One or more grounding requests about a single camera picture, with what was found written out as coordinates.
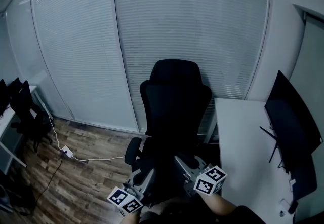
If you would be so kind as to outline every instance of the office chair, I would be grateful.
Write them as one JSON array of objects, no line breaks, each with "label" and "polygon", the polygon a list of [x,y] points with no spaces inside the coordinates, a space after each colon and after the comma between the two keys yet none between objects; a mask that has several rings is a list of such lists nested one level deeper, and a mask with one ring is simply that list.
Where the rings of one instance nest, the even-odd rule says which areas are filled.
[{"label": "office chair", "polygon": [[0,81],[0,118],[2,117],[2,114],[7,109],[8,104],[10,103],[10,96],[8,92],[8,87],[6,86],[6,83],[4,79],[1,79]]},{"label": "office chair", "polygon": [[17,77],[14,81],[12,81],[8,85],[8,91],[10,97],[13,98],[14,96],[16,96],[20,92],[21,88],[22,88],[22,82]]},{"label": "office chair", "polygon": [[132,166],[132,172],[141,170],[133,179],[136,185],[151,169],[156,170],[149,200],[158,204],[181,191],[184,177],[177,175],[174,156],[192,169],[199,166],[194,146],[212,92],[202,84],[196,63],[168,59],[155,64],[150,79],[140,85],[140,93],[146,113],[145,134],[149,137],[142,151],[139,150],[142,139],[131,140],[125,163]]},{"label": "office chair", "polygon": [[35,152],[37,152],[42,137],[52,143],[52,140],[47,137],[51,124],[50,122],[43,124],[43,112],[31,98],[28,81],[25,81],[22,84],[22,89],[13,95],[10,106],[20,119],[20,123],[12,123],[11,127],[17,128],[18,133],[22,133],[26,138],[34,141]]}]

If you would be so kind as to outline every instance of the window blinds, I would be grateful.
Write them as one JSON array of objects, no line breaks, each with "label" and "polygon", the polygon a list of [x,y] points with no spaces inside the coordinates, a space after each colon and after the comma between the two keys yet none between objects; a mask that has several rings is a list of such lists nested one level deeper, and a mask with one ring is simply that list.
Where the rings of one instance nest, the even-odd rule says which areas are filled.
[{"label": "window blinds", "polygon": [[[268,0],[116,0],[119,37],[139,128],[140,84],[160,59],[191,60],[213,97],[243,99],[255,71]],[[206,134],[212,101],[199,133]]]},{"label": "window blinds", "polygon": [[137,130],[112,0],[31,0],[44,60],[76,120]]},{"label": "window blinds", "polygon": [[23,76],[21,81],[37,85],[47,108],[56,116],[72,119],[44,63],[31,15],[30,0],[12,0],[6,10],[12,51]]}]

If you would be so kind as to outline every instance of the computer monitor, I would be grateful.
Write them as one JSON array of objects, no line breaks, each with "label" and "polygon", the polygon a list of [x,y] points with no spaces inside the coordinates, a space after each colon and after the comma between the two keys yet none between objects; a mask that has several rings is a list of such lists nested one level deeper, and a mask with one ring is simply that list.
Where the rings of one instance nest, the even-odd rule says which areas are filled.
[{"label": "computer monitor", "polygon": [[281,71],[265,108],[289,172],[321,144],[320,132],[306,104]]}]

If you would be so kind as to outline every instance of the white cable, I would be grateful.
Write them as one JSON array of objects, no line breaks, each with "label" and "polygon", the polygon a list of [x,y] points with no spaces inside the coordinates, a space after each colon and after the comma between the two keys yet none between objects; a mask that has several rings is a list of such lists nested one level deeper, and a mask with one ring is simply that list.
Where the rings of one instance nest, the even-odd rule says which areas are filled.
[{"label": "white cable", "polygon": [[[53,128],[53,131],[54,131],[54,133],[55,133],[55,136],[56,136],[56,141],[57,141],[57,147],[59,148],[59,150],[63,150],[63,149],[61,149],[60,148],[60,143],[59,143],[59,140],[58,140],[58,138],[57,138],[57,133],[56,133],[56,131],[55,131],[55,129],[54,129],[54,126],[53,126],[53,124],[52,124],[52,121],[51,121],[51,117],[50,117],[50,114],[49,114],[49,112],[47,111],[47,109],[45,110],[46,112],[47,112],[47,115],[49,116],[49,119],[50,119],[50,122],[51,122],[51,125],[52,125],[52,128]],[[81,160],[81,159],[78,159],[78,158],[76,158],[76,157],[74,157],[74,156],[72,156],[75,160],[78,160],[78,161],[89,161],[89,160],[93,160],[93,161],[109,161],[109,160],[113,160],[113,159],[117,159],[117,158],[125,158],[125,157],[113,157],[113,158],[108,158],[108,159],[93,159],[93,158],[90,158],[90,159],[84,159],[84,160]]]},{"label": "white cable", "polygon": [[101,160],[113,160],[113,159],[117,159],[117,158],[125,158],[125,157],[113,157],[113,158],[109,158],[109,159],[93,159],[93,158],[90,158],[90,159],[81,160],[81,159],[75,158],[74,156],[72,156],[72,157],[74,159],[78,160],[78,161],[88,161],[88,160],[101,161]]}]

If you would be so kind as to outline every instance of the power strip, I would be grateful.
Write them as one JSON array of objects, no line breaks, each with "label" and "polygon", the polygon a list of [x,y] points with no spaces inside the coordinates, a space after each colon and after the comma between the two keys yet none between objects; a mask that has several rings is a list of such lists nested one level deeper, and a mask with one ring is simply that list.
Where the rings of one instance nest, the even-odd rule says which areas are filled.
[{"label": "power strip", "polygon": [[64,146],[62,150],[66,153],[68,157],[71,158],[73,156],[73,152],[67,146]]}]

